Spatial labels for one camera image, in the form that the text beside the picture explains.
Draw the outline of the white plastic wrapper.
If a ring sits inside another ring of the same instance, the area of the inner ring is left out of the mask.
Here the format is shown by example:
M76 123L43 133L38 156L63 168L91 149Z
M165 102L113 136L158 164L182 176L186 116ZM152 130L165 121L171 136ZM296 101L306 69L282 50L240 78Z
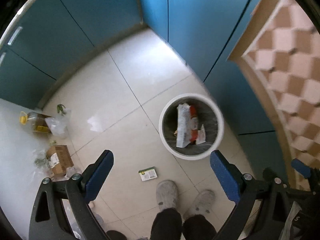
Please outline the white plastic wrapper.
M284 224L284 227L280 233L279 240L287 240L291 238L291 232L293 232L292 224L293 224L294 218L298 215L299 211L301 210L302 208L300 207L300 205L297 202L293 202L289 215Z

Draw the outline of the green white small box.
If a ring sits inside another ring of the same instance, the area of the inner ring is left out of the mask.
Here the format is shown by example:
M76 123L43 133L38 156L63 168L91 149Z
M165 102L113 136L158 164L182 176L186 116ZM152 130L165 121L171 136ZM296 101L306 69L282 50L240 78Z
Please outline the green white small box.
M140 175L140 178L142 181L148 181L148 180L156 179L158 177L155 167L139 170L138 174Z

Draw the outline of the red white food bag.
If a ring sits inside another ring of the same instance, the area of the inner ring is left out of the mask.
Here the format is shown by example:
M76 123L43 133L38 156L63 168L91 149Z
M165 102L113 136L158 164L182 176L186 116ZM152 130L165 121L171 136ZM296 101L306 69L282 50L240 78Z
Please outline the red white food bag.
M196 108L187 103L179 104L176 147L185 148L196 141L198 135L198 116Z

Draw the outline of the red torn wrapper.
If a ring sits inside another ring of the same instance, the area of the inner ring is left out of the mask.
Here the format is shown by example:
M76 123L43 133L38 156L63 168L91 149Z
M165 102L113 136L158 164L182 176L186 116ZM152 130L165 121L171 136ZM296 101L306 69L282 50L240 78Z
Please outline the red torn wrapper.
M204 124L202 124L200 130L198 130L196 144L199 145L199 144L203 144L205 142L206 142L206 131L204 128Z

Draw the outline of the white trash bin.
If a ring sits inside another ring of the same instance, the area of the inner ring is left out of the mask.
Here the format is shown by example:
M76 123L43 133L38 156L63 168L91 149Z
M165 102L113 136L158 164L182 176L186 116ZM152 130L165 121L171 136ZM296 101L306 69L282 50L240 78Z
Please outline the white trash bin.
M201 160L217 150L225 124L217 104L209 97L187 93L171 99L159 118L165 148L183 160Z

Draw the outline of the blue kitchen cabinets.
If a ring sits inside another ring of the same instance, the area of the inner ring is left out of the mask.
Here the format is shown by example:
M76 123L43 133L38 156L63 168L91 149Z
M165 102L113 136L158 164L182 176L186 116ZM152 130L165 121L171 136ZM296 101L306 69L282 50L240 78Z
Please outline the blue kitchen cabinets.
M1 0L1 98L42 108L99 50L151 28L217 101L255 174L288 178L276 131L228 56L260 0Z

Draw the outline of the cardboard box on floor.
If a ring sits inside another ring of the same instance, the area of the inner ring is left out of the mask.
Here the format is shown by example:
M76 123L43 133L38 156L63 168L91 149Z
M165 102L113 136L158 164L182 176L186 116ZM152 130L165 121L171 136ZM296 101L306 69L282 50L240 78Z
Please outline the cardboard box on floor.
M67 168L73 167L68 147L66 145L53 145L46 152L48 165L54 176L64 176Z

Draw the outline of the right grey slipper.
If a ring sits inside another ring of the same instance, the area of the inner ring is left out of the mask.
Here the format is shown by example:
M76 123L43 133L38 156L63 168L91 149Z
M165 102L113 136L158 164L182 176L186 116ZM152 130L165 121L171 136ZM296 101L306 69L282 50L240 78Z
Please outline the right grey slipper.
M195 216L206 216L207 214L210 214L210 210L212 208L212 205L215 200L215 194L211 190L203 190L201 191L189 209L184 213L183 219L187 220L191 217Z

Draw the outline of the grey slipper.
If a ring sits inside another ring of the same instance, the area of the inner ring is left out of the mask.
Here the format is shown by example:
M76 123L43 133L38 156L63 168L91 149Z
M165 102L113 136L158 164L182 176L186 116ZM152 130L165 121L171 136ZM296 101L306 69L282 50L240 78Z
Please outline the grey slipper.
M178 205L178 188L172 180L164 180L156 187L156 200L159 210L176 209Z
M212 205L215 200L215 194L211 190L203 190L201 191L189 209L184 213L183 219L187 220L191 217L195 216L206 216L207 214L210 214L210 210L212 208Z

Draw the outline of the clear plastic bag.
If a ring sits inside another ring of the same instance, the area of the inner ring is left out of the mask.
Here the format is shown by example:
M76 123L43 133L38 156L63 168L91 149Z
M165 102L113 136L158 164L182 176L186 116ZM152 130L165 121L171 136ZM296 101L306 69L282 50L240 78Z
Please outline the clear plastic bag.
M54 117L45 118L45 122L52 135L65 139L68 136L67 127L71 118L71 110L66 108L63 113L57 113Z

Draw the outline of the person's black trouser legs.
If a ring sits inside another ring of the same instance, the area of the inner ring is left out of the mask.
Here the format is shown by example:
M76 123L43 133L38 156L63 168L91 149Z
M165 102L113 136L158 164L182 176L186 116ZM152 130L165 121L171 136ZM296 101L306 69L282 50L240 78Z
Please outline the person's black trouser legs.
M189 217L182 222L180 213L173 208L159 212L153 221L150 239L213 239L214 226L203 215Z

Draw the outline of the yellow cap oil bottle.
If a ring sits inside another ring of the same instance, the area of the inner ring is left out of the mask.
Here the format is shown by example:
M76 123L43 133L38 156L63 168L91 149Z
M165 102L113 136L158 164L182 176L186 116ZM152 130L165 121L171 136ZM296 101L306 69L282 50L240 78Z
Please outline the yellow cap oil bottle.
M34 133L51 133L46 119L50 118L50 116L36 113L36 112L29 112L25 113L24 111L20 112L19 122L22 125L27 125L31 128L31 131Z

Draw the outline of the left grey slipper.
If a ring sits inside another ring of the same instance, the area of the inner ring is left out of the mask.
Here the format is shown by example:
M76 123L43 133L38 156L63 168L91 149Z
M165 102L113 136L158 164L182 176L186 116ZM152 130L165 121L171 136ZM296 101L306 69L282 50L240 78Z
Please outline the left grey slipper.
M164 180L156 187L156 200L159 210L176 209L178 205L178 188L172 180Z

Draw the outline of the checkered printed tablecloth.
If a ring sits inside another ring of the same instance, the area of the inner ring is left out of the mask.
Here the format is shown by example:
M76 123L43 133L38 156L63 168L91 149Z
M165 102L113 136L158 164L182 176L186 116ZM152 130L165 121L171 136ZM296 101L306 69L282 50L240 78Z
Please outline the checkered printed tablecloth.
M289 182L309 184L291 167L319 167L319 32L296 0L258 0L230 54L272 122Z

